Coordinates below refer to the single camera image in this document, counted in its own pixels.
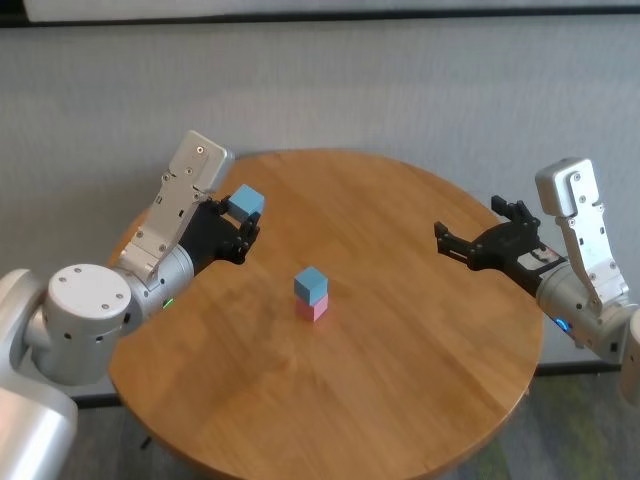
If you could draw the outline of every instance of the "metal bracket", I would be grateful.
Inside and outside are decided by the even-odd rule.
[[[198,205],[220,187],[233,156],[202,135],[189,131],[149,208],[144,223],[120,254],[118,267],[131,271],[149,288],[158,265],[178,244]]]
[[[571,267],[600,312],[629,287],[611,253],[591,160],[561,160],[538,172],[536,184],[544,211],[562,230]]]

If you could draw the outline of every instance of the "pink cube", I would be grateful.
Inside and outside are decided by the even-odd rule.
[[[306,320],[315,322],[327,311],[329,306],[329,294],[322,297],[313,305],[307,305],[304,300],[296,297],[296,313]]]

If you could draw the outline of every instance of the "floor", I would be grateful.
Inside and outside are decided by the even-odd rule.
[[[439,480],[640,478],[640,413],[617,395],[618,374],[534,380],[486,448]],[[123,408],[82,410],[61,480],[204,480],[156,443]]]

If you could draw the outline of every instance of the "stacked cubes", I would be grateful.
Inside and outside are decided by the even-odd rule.
[[[329,279],[314,267],[308,267],[293,282],[296,312],[315,322],[329,306]]]
[[[242,185],[229,198],[229,215],[242,223],[255,212],[262,215],[264,197],[248,185]]]

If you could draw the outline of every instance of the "blue cube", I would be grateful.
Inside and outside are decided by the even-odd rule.
[[[307,305],[315,305],[329,291],[329,279],[314,267],[308,267],[293,282],[293,291]]]
[[[255,212],[262,215],[263,210],[264,196],[248,185],[242,185],[229,198],[229,215],[240,223]]]

